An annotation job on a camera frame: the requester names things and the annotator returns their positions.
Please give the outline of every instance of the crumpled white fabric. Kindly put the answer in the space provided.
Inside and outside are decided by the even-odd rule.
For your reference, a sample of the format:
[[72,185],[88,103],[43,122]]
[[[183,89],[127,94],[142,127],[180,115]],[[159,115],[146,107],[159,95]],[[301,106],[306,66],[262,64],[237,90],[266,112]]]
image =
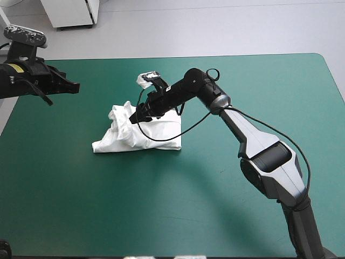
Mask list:
[[[123,106],[113,105],[108,117],[113,120],[111,127],[100,141],[92,143],[94,153],[135,151],[148,148],[181,149],[181,136],[164,142],[146,138],[137,124],[132,124],[129,117],[135,112],[130,101]],[[165,113],[160,119],[141,122],[141,128],[154,139],[169,139],[181,133],[181,117],[174,110]]]
[[140,85],[143,89],[146,89],[152,85],[151,82],[148,82],[141,77],[143,74],[148,74],[148,73],[153,73],[153,71],[140,74],[136,80],[137,84]]

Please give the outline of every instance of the black robot arm segment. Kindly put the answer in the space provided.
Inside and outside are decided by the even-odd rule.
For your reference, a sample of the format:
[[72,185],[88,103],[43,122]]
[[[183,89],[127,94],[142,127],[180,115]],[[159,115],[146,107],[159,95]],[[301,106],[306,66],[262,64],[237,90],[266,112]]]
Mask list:
[[[199,69],[188,70],[183,79],[171,86],[155,87],[156,91],[148,93],[146,102],[139,104],[137,113],[129,118],[132,124],[161,117],[196,96],[209,107],[217,97],[225,94],[212,78]],[[226,96],[224,101],[228,104],[230,98]]]
[[267,198],[281,203],[298,258],[336,258],[322,247],[308,188],[303,183],[293,149],[276,135],[252,125],[244,118],[244,113],[230,105],[230,97],[215,80],[199,69],[190,69],[171,87],[156,90],[137,107],[137,113],[130,117],[132,124],[150,121],[154,116],[161,117],[176,106],[198,97],[210,112],[222,118],[240,142],[238,157],[245,177]]
[[79,92],[79,83],[67,80],[64,72],[36,57],[37,48],[46,47],[42,32],[9,25],[4,35],[12,43],[7,60],[0,64],[0,99],[32,94],[52,105],[46,95]]

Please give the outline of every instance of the black cable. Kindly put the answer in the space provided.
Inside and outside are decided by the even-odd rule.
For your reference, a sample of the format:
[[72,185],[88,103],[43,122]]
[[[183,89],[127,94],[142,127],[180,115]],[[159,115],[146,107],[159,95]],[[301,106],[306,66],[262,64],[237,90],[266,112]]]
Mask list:
[[194,125],[192,125],[191,127],[189,127],[188,129],[186,129],[185,131],[181,132],[179,135],[176,135],[172,138],[169,138],[169,139],[154,139],[154,138],[151,138],[150,136],[147,136],[147,134],[143,131],[143,129],[141,128],[140,124],[139,124],[139,121],[138,121],[138,117],[137,117],[137,107],[139,106],[139,103],[140,103],[140,100],[141,100],[141,96],[144,92],[144,89],[140,92],[139,94],[139,99],[138,99],[138,102],[136,104],[136,108],[135,108],[135,119],[137,121],[137,124],[138,124],[138,127],[141,131],[141,133],[148,139],[152,140],[152,141],[157,141],[157,142],[164,142],[164,141],[169,141],[169,140],[172,140],[172,139],[176,139],[180,136],[182,136],[184,133],[187,133],[189,132],[191,129],[193,129],[194,127],[196,127],[198,124],[200,124],[204,119],[206,119],[210,114],[211,112],[207,113],[201,120],[199,120],[198,122],[196,122]]
[[15,79],[15,82],[19,82],[19,81],[23,81],[26,84],[28,84],[32,90],[38,95],[40,96],[49,106],[53,105],[53,102],[51,99],[48,98],[48,96],[46,96],[44,94],[44,92],[42,92],[42,90],[40,88],[38,88],[35,84],[33,84],[32,82],[28,81],[25,78],[20,78],[20,79]]
[[6,47],[6,46],[8,46],[8,45],[10,45],[9,42],[7,42],[7,43],[5,43],[5,44],[2,44],[2,45],[0,46],[0,49],[2,49],[3,47]]
[[298,151],[300,152],[300,154],[302,155],[305,163],[306,163],[306,166],[307,166],[307,170],[308,170],[308,180],[307,180],[307,187],[306,187],[306,191],[304,193],[304,196],[303,198],[300,200],[300,202],[298,202],[295,206],[293,207],[289,207],[290,209],[290,212],[289,212],[289,215],[287,217],[287,229],[288,229],[288,233],[289,233],[289,238],[290,238],[290,241],[292,243],[292,246],[294,247],[294,249],[296,250],[296,253],[298,255],[298,257],[303,257],[303,254],[301,253],[299,247],[297,246],[297,242],[296,242],[296,239],[295,239],[295,229],[293,227],[293,212],[297,212],[299,211],[299,209],[297,209],[307,198],[308,198],[308,193],[309,193],[309,189],[310,189],[310,184],[311,184],[311,168],[310,168],[310,165],[309,165],[309,162],[306,158],[306,156],[304,155],[302,149],[297,145],[296,142],[294,142],[288,135],[284,134],[283,132],[277,130],[276,128],[270,126],[269,124],[263,122],[263,121],[260,121],[242,111],[240,111],[239,109],[236,109],[236,108],[233,108],[233,107],[226,107],[225,108],[226,110],[232,110],[232,111],[236,111],[240,114],[242,114],[243,116],[246,116],[247,118],[251,119],[251,120],[254,120],[270,129],[272,129],[273,131],[277,132],[278,134],[282,135],[283,137],[285,137],[286,139],[288,139],[297,149]]

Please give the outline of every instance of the green table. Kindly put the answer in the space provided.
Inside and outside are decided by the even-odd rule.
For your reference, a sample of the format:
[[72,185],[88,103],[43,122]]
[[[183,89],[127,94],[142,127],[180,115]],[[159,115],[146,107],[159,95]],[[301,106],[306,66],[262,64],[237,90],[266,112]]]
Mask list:
[[[0,237],[13,254],[294,256],[280,206],[244,178],[239,143],[218,117],[184,135],[181,151],[92,153],[112,105],[136,103],[139,73],[174,83],[216,67],[235,107],[305,151],[323,245],[345,255],[345,106],[318,54],[48,63],[81,88],[51,96],[52,107],[20,97],[0,137]],[[183,128],[206,112],[188,102]]]

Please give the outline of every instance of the yellow label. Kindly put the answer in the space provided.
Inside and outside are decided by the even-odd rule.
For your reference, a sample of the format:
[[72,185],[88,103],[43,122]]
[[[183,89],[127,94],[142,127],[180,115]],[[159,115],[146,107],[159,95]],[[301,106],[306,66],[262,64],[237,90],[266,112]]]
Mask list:
[[20,66],[18,66],[16,64],[8,64],[8,65],[13,67],[17,71],[17,73],[24,73],[24,70]]

